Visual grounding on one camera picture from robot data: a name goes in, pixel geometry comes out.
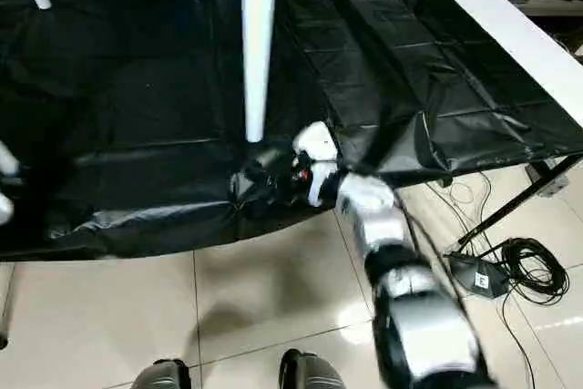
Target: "black tarp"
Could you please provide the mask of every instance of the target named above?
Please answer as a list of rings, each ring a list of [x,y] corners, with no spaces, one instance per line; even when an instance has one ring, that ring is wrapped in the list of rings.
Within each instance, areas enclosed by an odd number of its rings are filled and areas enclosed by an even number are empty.
[[[26,165],[0,259],[186,251],[249,219],[240,0],[0,0],[0,139]],[[277,0],[266,142],[326,120],[405,186],[583,151],[583,131],[452,0]]]

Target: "metal stand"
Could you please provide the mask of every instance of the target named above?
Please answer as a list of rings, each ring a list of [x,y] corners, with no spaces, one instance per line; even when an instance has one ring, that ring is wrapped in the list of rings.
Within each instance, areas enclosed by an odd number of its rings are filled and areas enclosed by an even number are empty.
[[[511,199],[502,208],[497,210],[494,214],[484,220],[482,223],[478,224],[473,230],[469,231],[465,236],[461,237],[457,243],[460,247],[458,251],[462,251],[465,246],[478,234],[486,231],[488,228],[497,224],[508,214],[514,211],[520,204],[529,200],[535,196],[541,189],[543,189],[547,184],[560,177],[563,173],[567,172],[577,163],[583,159],[583,155],[571,155],[557,164],[553,169],[549,169],[544,175],[541,176],[536,182],[534,182],[530,187],[524,190],[522,193]]]

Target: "table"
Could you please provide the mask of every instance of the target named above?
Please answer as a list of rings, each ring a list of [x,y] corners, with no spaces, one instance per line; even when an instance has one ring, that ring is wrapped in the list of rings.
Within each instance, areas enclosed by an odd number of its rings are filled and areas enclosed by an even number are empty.
[[[0,138],[29,169],[0,259],[187,251],[317,213],[257,220],[230,195],[254,151],[240,0],[53,1],[0,1]],[[326,120],[346,162],[397,188],[583,152],[452,0],[276,0],[269,96],[265,143]]]

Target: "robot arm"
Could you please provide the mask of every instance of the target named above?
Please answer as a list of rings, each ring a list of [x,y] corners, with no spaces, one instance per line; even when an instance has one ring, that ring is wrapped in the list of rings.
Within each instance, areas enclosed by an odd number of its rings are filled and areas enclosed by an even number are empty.
[[[487,388],[486,363],[464,310],[414,249],[408,225],[381,179],[341,171],[337,150],[322,122],[294,141],[310,166],[308,201],[335,201],[352,222],[373,287],[373,333],[381,376],[392,389]]]
[[[4,143],[0,141],[0,177],[5,175],[13,177],[18,174],[18,160],[8,150]],[[7,223],[14,214],[14,205],[12,201],[0,191],[0,225]]]

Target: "white floor tile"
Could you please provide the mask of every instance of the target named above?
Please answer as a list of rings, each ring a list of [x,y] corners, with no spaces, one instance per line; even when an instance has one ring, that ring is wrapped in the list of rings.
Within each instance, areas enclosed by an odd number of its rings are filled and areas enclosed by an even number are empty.
[[[559,303],[544,307],[522,298],[517,302],[567,389],[577,389],[583,381],[583,267],[568,274],[571,287]]]
[[[523,166],[492,170],[487,175],[493,182],[493,193],[486,205],[486,216],[530,185]],[[509,237],[537,239],[565,268],[583,263],[582,235],[583,221],[559,196],[535,196],[488,231],[493,244]]]
[[[471,296],[465,298],[465,305],[470,320],[479,333],[491,375],[502,388],[527,389],[530,385],[524,356],[502,323],[503,299],[500,297],[490,301]],[[506,303],[506,320],[527,352],[535,373],[537,388],[562,389],[564,386],[555,368],[512,298]]]
[[[557,197],[564,200],[575,211],[580,219],[583,220],[583,163],[577,164],[573,169],[567,172],[569,180],[568,186],[562,189]]]
[[[192,253],[19,263],[2,386],[102,388],[159,358],[199,363]]]
[[[195,261],[203,363],[370,319],[331,212]]]
[[[369,322],[203,365],[202,387],[275,388],[280,359],[290,348],[318,354],[328,361],[348,389],[386,388],[379,377]]]

